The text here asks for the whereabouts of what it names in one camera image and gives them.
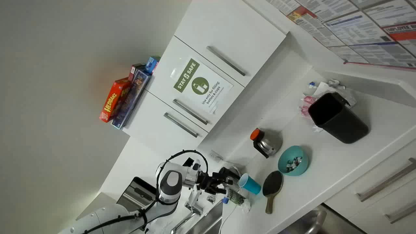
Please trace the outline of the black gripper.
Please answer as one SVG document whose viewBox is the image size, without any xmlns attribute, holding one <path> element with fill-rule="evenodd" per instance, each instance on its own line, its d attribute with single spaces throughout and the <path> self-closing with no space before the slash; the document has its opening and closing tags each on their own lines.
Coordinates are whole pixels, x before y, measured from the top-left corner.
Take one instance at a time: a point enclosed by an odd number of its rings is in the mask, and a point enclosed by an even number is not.
<svg viewBox="0 0 416 234">
<path fill-rule="evenodd" d="M 231 169 L 221 167 L 218 171 L 213 171 L 212 174 L 199 172 L 196 187 L 212 195 L 225 193 L 226 187 L 231 185 L 238 179 L 239 175 Z"/>
</svg>

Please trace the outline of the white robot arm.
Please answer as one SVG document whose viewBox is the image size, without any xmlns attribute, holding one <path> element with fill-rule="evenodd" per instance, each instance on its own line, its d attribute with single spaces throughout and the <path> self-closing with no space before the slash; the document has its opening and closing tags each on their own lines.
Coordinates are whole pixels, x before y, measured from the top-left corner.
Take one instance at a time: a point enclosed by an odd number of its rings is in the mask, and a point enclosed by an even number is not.
<svg viewBox="0 0 416 234">
<path fill-rule="evenodd" d="M 147 193 L 139 195 L 144 202 L 136 209 L 128 210 L 121 204 L 97 208 L 58 234 L 134 234 L 173 214 L 184 187 L 210 195 L 226 193 L 239 178 L 235 169 L 226 166 L 210 171 L 200 150 L 182 149 L 157 166 L 154 184 L 144 185 Z"/>
</svg>

